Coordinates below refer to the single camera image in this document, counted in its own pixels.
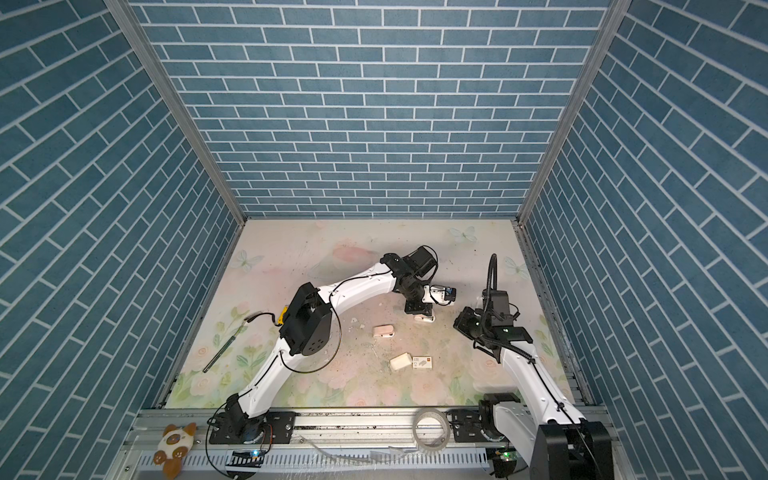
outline small box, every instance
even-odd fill
[[[431,356],[415,356],[413,357],[413,368],[415,369],[431,369],[432,357]]]

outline brick wall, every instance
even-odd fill
[[[512,217],[609,1],[257,3],[131,2],[250,216]]]
[[[235,226],[101,0],[0,12],[0,478],[91,478]]]
[[[634,0],[531,218],[640,477],[766,477],[767,26]]]

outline table surface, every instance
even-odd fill
[[[406,315],[398,293],[350,308],[341,315],[343,341],[336,358],[318,373],[292,374],[273,406],[475,405],[483,393],[514,392],[501,366],[452,327],[464,306],[481,303],[492,253],[498,255],[498,288],[520,309],[517,325],[528,329],[541,363],[571,398],[508,220],[249,220],[165,408],[216,408],[254,377],[278,335],[268,316],[243,329],[212,370],[202,373],[248,313],[279,315],[307,281],[334,283],[369,268],[384,253],[404,256],[422,244],[439,255],[433,283],[458,289],[455,304],[436,306],[434,323]],[[372,328],[388,324],[395,327],[394,337],[373,339]],[[300,368],[327,362],[338,341],[334,321],[326,348]],[[431,356],[433,368],[393,372],[389,360],[405,352]]]

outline plush toy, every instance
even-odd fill
[[[165,478],[172,480],[181,472],[181,459],[187,456],[194,443],[197,425],[191,423],[180,429],[176,425],[165,427],[163,439],[157,444],[157,451],[152,461],[163,465]]]

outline clear tape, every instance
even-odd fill
[[[440,435],[437,441],[427,443],[416,435],[416,428],[423,419],[437,420],[442,427],[442,435]],[[451,425],[448,423],[448,417],[445,416],[445,413],[429,407],[416,412],[416,415],[413,417],[412,433],[413,441],[419,447],[419,450],[426,453],[439,452],[448,445],[448,440],[451,437]]]

